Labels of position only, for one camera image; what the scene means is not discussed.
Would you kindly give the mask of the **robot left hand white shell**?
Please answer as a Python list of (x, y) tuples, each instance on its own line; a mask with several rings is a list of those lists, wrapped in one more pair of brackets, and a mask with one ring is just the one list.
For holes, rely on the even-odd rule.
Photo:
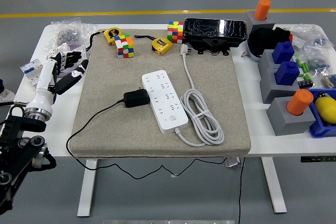
[[(55, 102), (56, 95), (61, 95), (72, 88), (85, 73), (89, 60), (79, 62), (81, 52), (70, 51), (60, 52), (46, 60), (36, 87), (33, 100), (26, 105), (25, 114), (41, 112), (47, 115), (52, 114), (51, 106)], [(57, 79), (61, 71), (73, 67), (76, 68), (61, 79)]]

